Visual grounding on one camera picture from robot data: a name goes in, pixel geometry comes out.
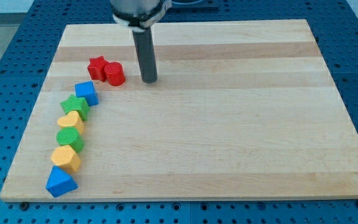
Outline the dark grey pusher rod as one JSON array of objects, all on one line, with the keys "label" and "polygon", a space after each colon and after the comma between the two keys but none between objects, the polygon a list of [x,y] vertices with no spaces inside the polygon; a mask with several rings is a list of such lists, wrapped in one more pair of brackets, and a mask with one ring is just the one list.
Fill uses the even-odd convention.
[{"label": "dark grey pusher rod", "polygon": [[141,79],[144,83],[155,83],[158,79],[154,43],[150,28],[142,32],[132,32],[139,63]]}]

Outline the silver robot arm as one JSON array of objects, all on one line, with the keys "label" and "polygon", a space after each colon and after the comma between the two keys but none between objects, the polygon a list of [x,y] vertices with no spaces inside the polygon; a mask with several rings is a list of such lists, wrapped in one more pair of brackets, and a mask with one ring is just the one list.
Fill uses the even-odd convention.
[{"label": "silver robot arm", "polygon": [[171,0],[110,0],[115,22],[132,31],[142,81],[158,79],[151,27],[172,6]]}]

